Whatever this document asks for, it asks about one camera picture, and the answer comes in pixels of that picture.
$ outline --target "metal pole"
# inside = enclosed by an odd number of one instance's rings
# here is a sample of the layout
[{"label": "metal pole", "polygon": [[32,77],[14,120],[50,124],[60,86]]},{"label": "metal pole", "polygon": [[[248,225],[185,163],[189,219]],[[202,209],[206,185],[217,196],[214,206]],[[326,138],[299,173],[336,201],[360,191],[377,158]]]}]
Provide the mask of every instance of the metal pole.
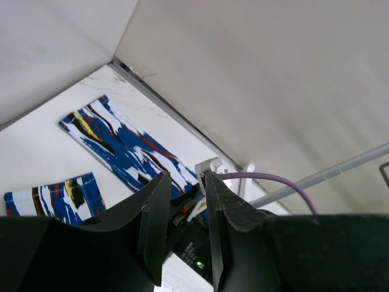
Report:
[{"label": "metal pole", "polygon": [[[317,172],[307,178],[302,179],[301,181],[298,181],[296,184],[302,189],[306,189],[386,154],[389,154],[389,143],[378,146],[377,148],[362,153],[361,155],[358,155],[340,164],[336,164],[328,169],[322,170],[321,172]],[[252,201],[251,205],[255,208],[263,207],[274,201],[285,198],[286,196],[292,195],[295,192],[296,191],[290,187],[284,187],[276,192],[271,193],[270,195],[263,196],[262,198]]]}]

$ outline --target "patterned fabric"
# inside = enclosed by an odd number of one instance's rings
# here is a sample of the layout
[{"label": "patterned fabric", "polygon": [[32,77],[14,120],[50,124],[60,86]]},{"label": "patterned fabric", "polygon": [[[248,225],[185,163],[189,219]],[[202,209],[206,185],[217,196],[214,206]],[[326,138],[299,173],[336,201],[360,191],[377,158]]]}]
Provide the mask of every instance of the patterned fabric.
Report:
[{"label": "patterned fabric", "polygon": [[115,108],[107,96],[69,114],[59,124],[134,192],[163,170],[171,174],[172,198],[197,183],[191,170]]},{"label": "patterned fabric", "polygon": [[8,216],[50,216],[67,224],[80,224],[105,211],[93,173],[9,192],[4,195],[4,201]]}]

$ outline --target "white tabletop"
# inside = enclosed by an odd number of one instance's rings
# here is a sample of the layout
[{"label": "white tabletop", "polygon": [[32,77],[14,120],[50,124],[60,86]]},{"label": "white tabletop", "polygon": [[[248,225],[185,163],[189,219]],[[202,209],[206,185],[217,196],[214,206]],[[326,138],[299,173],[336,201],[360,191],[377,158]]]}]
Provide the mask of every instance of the white tabletop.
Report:
[{"label": "white tabletop", "polygon": [[[192,170],[195,164],[217,156],[133,85],[105,66],[0,132],[0,192],[57,183],[93,172],[107,207],[132,194],[124,183],[57,125],[64,116],[103,94]],[[231,165],[226,166],[230,172],[235,171]],[[234,191],[238,191],[238,184],[237,180],[233,182]],[[252,192],[255,197],[263,195],[256,187]],[[278,214],[287,213],[277,204],[268,205],[267,209]],[[5,215],[4,202],[0,203],[0,215]],[[175,257],[170,261],[174,262],[170,266],[175,269],[180,265],[180,269],[192,271]],[[187,291],[212,290],[199,276],[193,277],[195,281],[187,276],[186,280],[180,277],[180,286],[187,287]],[[165,288],[177,285],[169,269],[164,271],[163,283]]]}]

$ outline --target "black device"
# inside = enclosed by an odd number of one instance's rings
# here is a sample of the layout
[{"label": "black device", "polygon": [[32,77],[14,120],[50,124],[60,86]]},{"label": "black device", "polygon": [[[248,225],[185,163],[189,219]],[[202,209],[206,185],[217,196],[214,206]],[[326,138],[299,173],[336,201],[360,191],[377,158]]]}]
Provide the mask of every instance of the black device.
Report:
[{"label": "black device", "polygon": [[0,218],[1,291],[153,291],[171,251],[215,291],[389,291],[388,215],[278,217],[204,184],[207,224],[186,220],[196,186],[170,200],[167,172],[81,226]]}]

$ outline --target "multicolored cloth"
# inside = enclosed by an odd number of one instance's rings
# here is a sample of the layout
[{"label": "multicolored cloth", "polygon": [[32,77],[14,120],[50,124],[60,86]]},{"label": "multicolored cloth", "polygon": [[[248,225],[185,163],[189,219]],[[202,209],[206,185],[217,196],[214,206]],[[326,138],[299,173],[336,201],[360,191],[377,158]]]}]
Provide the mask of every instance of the multicolored cloth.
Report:
[{"label": "multicolored cloth", "polygon": [[171,175],[172,198],[197,183],[191,170],[115,108],[107,96],[74,111],[59,124],[134,192],[163,170]]},{"label": "multicolored cloth", "polygon": [[4,195],[8,216],[50,216],[67,224],[105,211],[93,173]]}]

